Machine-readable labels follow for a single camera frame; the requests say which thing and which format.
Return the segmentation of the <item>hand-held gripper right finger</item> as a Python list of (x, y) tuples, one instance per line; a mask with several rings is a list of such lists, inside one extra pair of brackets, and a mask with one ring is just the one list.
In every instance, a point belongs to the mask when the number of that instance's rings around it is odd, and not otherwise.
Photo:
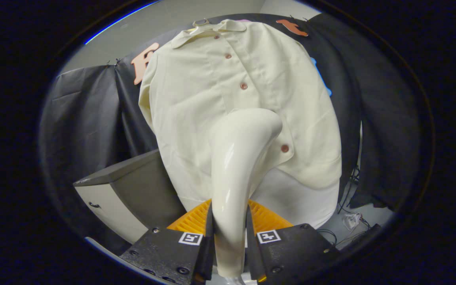
[(311, 225), (293, 225), (252, 200), (246, 230), (249, 271), (257, 283), (309, 283), (341, 255)]

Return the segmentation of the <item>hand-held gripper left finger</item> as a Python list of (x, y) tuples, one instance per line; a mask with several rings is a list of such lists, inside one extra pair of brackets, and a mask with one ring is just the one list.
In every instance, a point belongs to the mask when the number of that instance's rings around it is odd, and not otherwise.
[(215, 259), (210, 200), (166, 228), (150, 229), (120, 257), (158, 283), (204, 285), (212, 277)]

